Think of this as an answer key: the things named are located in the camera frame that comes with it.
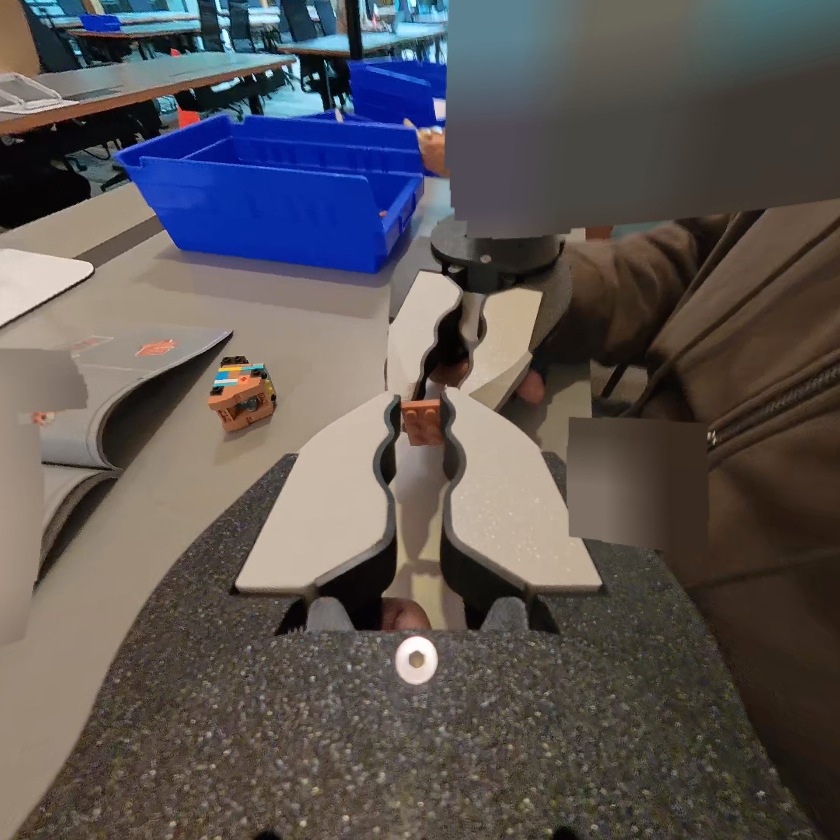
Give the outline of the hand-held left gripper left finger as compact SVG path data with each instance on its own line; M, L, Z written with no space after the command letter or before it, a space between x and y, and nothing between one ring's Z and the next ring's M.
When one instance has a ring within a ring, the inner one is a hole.
M300 450L234 583L240 595L338 601L357 627L381 621L396 575L395 443L401 398L384 392Z

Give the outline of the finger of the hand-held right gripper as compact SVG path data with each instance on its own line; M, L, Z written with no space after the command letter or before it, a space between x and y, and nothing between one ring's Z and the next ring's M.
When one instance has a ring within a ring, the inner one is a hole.
M450 278L420 271L390 325L385 359L385 387L403 401L414 401L438 366L441 324L456 312L463 297Z
M492 411L500 410L532 361L531 341L542 304L539 290L523 287L483 297L483 336L469 349L466 393Z

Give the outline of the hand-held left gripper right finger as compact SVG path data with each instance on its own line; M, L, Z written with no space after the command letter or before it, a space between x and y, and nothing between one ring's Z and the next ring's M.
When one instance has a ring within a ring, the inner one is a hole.
M602 577L583 540L571 536L540 447L461 391L444 391L440 412L447 480L440 569L467 624L480 624L504 598L533 615L541 597L600 594Z

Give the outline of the six-stud brown toy brick plate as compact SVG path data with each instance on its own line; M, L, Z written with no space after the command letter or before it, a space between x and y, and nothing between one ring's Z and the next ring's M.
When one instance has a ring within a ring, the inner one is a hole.
M444 444L440 398L402 401L401 415L402 430L410 446L420 448Z

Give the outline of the person's right forearm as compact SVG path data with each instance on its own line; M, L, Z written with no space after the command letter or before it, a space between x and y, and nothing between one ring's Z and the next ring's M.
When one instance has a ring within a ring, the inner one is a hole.
M561 363L641 358L718 242L727 215L679 219L615 240L564 247L572 297L545 340Z

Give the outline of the grey desk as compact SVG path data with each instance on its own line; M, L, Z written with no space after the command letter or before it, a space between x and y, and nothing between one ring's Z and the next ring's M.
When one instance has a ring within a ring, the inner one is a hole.
M292 601L234 582L315 434L383 393L386 273L181 251L134 185L2 235L93 275L2 329L52 347L124 324L232 332L149 383L110 434L133 458L2 649L2 838L579 835L563 767L560 638L280 633ZM266 366L277 411L226 434L225 356Z

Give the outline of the person's right hand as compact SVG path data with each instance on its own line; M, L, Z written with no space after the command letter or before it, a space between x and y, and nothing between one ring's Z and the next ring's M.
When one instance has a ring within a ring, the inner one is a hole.
M516 389L522 401L538 405L545 397L548 374L560 365L570 364L568 353L561 347L558 328L572 300L571 269L560 257L549 269L525 279L520 287L542 294L529 345L532 359Z

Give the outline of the tan toy pieces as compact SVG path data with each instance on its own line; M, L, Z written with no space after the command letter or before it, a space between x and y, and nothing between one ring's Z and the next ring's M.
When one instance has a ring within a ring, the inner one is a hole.
M445 128L434 126L420 129L409 119L404 119L403 125L415 132L425 171L448 179L449 170L445 164Z

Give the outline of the multicoloured toy brick model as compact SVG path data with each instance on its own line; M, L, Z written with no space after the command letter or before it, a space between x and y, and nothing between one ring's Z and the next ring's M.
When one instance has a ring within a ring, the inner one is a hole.
M266 366L244 355L222 358L207 398L226 434L243 431L270 417L277 407L277 391Z

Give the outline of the toy brick instruction booklet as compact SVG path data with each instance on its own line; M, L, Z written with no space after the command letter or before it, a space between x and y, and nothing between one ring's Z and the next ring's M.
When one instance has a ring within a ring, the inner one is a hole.
M229 330L124 324L52 347L2 348L2 596L39 578L83 498L123 473L106 455L115 407Z

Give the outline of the person's brown hoodie torso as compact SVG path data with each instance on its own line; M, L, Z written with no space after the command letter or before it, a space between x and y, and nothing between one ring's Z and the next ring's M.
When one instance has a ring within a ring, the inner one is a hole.
M707 428L709 550L668 560L784 783L838 838L838 200L764 211L651 347Z

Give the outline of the background office table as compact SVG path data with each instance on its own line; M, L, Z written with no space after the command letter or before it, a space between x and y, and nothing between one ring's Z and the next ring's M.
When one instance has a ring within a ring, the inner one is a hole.
M363 32L362 56L391 54L399 49L432 45L448 33L447 24L404 24L396 33ZM347 35L327 35L297 43L280 44L282 55L317 56L326 58L351 58L350 40Z
M153 39L173 35L198 35L199 18L190 14L121 14L117 16L119 29L94 31L82 25L80 16L46 16L42 21L72 36L99 39Z

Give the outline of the wood-edged background table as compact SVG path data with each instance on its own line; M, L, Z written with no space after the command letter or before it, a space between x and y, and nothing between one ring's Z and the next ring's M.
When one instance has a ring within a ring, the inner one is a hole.
M171 96L177 92L211 87L268 70L290 67L295 56L196 52L179 57L44 73L36 80L69 101L41 112L1 114L1 134L20 134L93 113Z

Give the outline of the row of black office chairs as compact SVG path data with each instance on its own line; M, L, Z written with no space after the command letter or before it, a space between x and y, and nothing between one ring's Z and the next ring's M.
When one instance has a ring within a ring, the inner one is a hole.
M293 42L286 16L278 4L250 2L248 23L231 22L227 2L197 2L193 9L184 2L183 10L174 10L167 2L18 2L30 20L62 37L67 46L90 65L108 60L122 60L137 53L143 60L171 49L182 53L200 50L232 50L241 53L278 53L280 44ZM198 35L173 35L162 38L127 40L121 38L88 38L72 36L42 21L46 16L79 16L80 14L190 14L199 18Z

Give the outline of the clear acrylic holder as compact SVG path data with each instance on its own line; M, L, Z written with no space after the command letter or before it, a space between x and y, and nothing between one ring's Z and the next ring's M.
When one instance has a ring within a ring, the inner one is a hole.
M35 79L14 72L1 74L1 113L24 116L77 104Z

